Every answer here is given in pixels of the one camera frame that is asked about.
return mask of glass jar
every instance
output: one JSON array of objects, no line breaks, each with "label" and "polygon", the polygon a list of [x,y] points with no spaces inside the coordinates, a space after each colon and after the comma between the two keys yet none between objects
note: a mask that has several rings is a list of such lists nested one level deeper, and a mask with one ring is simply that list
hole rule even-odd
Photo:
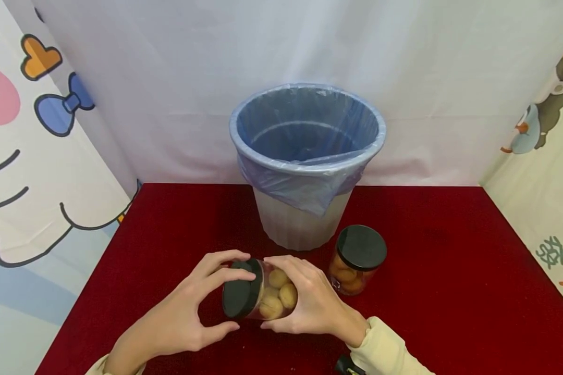
[{"label": "glass jar", "polygon": [[273,320],[294,311],[298,292],[281,269],[257,259],[235,261],[231,268],[243,268],[256,278],[223,284],[223,312],[227,317]]},{"label": "glass jar", "polygon": [[386,254],[386,242],[375,230],[364,225],[344,228],[329,263],[328,277],[332,287],[348,296],[363,292]]}]

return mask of white trash can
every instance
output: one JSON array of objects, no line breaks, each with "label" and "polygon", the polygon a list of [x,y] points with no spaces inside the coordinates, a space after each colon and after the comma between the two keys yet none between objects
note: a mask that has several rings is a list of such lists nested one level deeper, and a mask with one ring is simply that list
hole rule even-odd
[{"label": "white trash can", "polygon": [[336,232],[386,133],[380,112],[363,99],[308,83],[254,94],[231,114],[229,130],[265,233],[298,251]]}]

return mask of cream sleeve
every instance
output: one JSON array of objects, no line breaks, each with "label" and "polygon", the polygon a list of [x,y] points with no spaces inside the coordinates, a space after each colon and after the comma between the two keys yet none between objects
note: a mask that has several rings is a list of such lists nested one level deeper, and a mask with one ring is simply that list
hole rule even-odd
[{"label": "cream sleeve", "polygon": [[377,317],[368,319],[365,340],[358,348],[348,347],[350,358],[367,375],[429,375],[429,371],[407,351],[405,341]]},{"label": "cream sleeve", "polygon": [[[106,362],[106,359],[108,358],[108,355],[103,356],[103,358],[100,358],[100,360],[98,362],[96,362],[94,364],[94,366],[92,366],[88,372],[85,373],[85,375],[110,375],[110,374],[106,374],[104,372],[104,363]],[[138,372],[136,372],[136,375],[142,375],[142,373],[144,372],[144,368],[146,368],[146,365],[142,366],[140,368],[140,370],[138,370]]]}]

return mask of blue bow tie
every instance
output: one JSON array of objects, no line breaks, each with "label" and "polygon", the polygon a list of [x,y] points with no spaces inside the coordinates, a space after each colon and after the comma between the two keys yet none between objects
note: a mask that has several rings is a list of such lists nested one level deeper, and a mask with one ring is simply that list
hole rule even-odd
[{"label": "blue bow tie", "polygon": [[35,114],[46,130],[57,137],[66,137],[75,123],[78,108],[92,110],[94,103],[75,72],[69,75],[69,95],[64,98],[44,94],[35,100]]}]

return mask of blue plastic bag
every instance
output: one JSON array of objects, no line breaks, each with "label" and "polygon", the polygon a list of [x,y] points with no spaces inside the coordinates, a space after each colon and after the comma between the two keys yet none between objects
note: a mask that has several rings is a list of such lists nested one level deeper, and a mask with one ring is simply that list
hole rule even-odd
[{"label": "blue plastic bag", "polygon": [[231,114],[229,130],[250,185],[318,217],[353,189],[386,134],[363,99],[308,83],[254,94]]}]

